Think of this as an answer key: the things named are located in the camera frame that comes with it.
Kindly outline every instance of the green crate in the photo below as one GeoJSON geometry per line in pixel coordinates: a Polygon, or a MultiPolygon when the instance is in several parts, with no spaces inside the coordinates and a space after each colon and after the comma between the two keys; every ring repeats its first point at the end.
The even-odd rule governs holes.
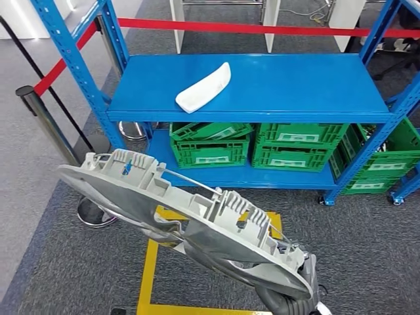
{"type": "MultiPolygon", "coordinates": [[[[345,159],[351,161],[367,140],[363,126],[353,124],[343,137],[345,159]]],[[[386,151],[375,152],[358,177],[401,177],[420,160],[420,135],[405,118],[386,141],[386,151]]]]}
{"type": "Polygon", "coordinates": [[[182,140],[239,138],[253,130],[250,123],[171,123],[170,136],[182,140]]]}
{"type": "Polygon", "coordinates": [[[170,139],[170,146],[178,166],[185,169],[244,165],[247,162],[249,143],[249,135],[223,140],[170,139]]]}
{"type": "MultiPolygon", "coordinates": [[[[344,148],[339,144],[337,149],[330,158],[331,170],[336,180],[347,166],[345,158],[343,155],[344,148]]],[[[382,194],[388,191],[392,187],[398,177],[363,177],[356,175],[353,180],[350,181],[346,188],[342,191],[342,195],[354,195],[354,194],[382,194]]]]}
{"type": "Polygon", "coordinates": [[[261,123],[256,139],[274,146],[330,149],[336,147],[348,126],[348,123],[261,123]]]}
{"type": "Polygon", "coordinates": [[[355,178],[351,180],[342,195],[384,194],[394,186],[399,178],[355,178]]]}
{"type": "Polygon", "coordinates": [[[285,148],[256,143],[252,166],[260,169],[282,169],[320,172],[333,149],[285,148]]]}

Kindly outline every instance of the blue metal shelf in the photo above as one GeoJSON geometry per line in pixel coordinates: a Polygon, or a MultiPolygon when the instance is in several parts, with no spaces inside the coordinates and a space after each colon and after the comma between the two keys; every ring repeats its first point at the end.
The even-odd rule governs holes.
{"type": "Polygon", "coordinates": [[[357,54],[131,56],[107,111],[112,121],[383,123],[391,113],[357,54]],[[187,114],[176,96],[223,62],[231,82],[187,114]]]}
{"type": "MultiPolygon", "coordinates": [[[[403,118],[420,102],[420,73],[393,98],[389,110],[366,65],[401,5],[420,18],[417,0],[387,0],[360,53],[356,54],[195,54],[129,56],[112,0],[97,0],[72,34],[53,0],[31,0],[51,39],[114,148],[125,143],[115,121],[142,123],[152,138],[150,121],[378,123],[376,131],[335,183],[329,165],[320,173],[253,169],[250,165],[220,169],[178,170],[168,136],[157,131],[149,153],[168,167],[209,186],[324,189],[320,201],[335,199],[385,141],[403,118]],[[113,65],[122,78],[113,99],[96,86],[75,40],[97,14],[113,65]],[[210,74],[223,62],[231,68],[231,81],[222,93],[193,113],[175,103],[176,96],[210,74]]],[[[174,184],[185,185],[176,178],[174,184]]],[[[414,191],[420,178],[412,178],[399,192],[414,191]]]]}
{"type": "MultiPolygon", "coordinates": [[[[170,149],[167,130],[155,131],[148,154],[154,156],[159,162],[166,163],[167,169],[198,180],[210,187],[319,190],[336,187],[329,163],[320,173],[256,169],[251,167],[249,163],[245,166],[218,167],[216,169],[179,169],[170,149]]],[[[170,180],[174,186],[195,186],[190,182],[169,174],[164,174],[164,178],[170,180]]]]}

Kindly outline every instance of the blue shelf board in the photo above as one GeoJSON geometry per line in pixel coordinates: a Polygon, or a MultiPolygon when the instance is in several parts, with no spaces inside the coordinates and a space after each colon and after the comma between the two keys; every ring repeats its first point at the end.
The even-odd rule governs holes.
{"type": "MultiPolygon", "coordinates": [[[[249,163],[244,166],[213,167],[199,169],[179,169],[170,146],[168,130],[157,130],[148,151],[167,168],[210,187],[229,188],[285,188],[285,189],[319,189],[328,190],[336,187],[330,165],[320,173],[277,171],[272,169],[256,169],[249,163]]],[[[164,174],[164,179],[173,186],[195,186],[178,177],[164,174]]]]}
{"type": "Polygon", "coordinates": [[[383,123],[391,118],[357,54],[131,56],[107,114],[112,121],[383,123]],[[176,96],[228,62],[230,83],[187,114],[176,96]]]}

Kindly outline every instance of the caster wheel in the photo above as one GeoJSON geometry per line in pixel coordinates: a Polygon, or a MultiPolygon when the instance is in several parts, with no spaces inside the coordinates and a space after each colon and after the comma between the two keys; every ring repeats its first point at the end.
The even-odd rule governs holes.
{"type": "Polygon", "coordinates": [[[320,205],[326,205],[326,201],[324,200],[324,198],[323,196],[319,196],[318,197],[318,204],[320,205]]]}
{"type": "Polygon", "coordinates": [[[404,203],[404,201],[397,201],[397,200],[394,200],[393,204],[394,205],[402,205],[403,203],[404,203]]]}
{"type": "Polygon", "coordinates": [[[389,201],[389,203],[391,203],[393,205],[402,205],[403,203],[404,203],[405,200],[400,198],[394,199],[392,196],[388,196],[388,201],[389,201]]]}

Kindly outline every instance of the yellow floor tape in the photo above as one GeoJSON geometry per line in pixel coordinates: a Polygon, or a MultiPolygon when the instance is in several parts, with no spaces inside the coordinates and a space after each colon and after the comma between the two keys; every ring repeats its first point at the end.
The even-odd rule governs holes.
{"type": "MultiPolygon", "coordinates": [[[[163,207],[158,207],[156,211],[161,216],[167,220],[185,220],[185,217],[179,215],[178,213],[166,210],[163,207]]],[[[282,231],[281,218],[278,213],[268,212],[268,217],[271,219],[271,224],[275,228],[282,231]]],[[[244,220],[247,214],[241,217],[240,220],[244,220]]],[[[271,235],[274,238],[281,238],[280,233],[271,230],[271,235]]],[[[202,308],[192,306],[176,306],[176,305],[158,305],[151,304],[152,291],[153,290],[153,279],[155,278],[155,267],[158,258],[158,249],[159,245],[155,241],[149,240],[147,245],[145,265],[142,283],[140,286],[140,294],[139,303],[137,304],[136,315],[150,315],[150,314],[163,314],[163,315],[270,315],[270,312],[258,312],[253,310],[224,310],[221,308],[202,308]]]]}

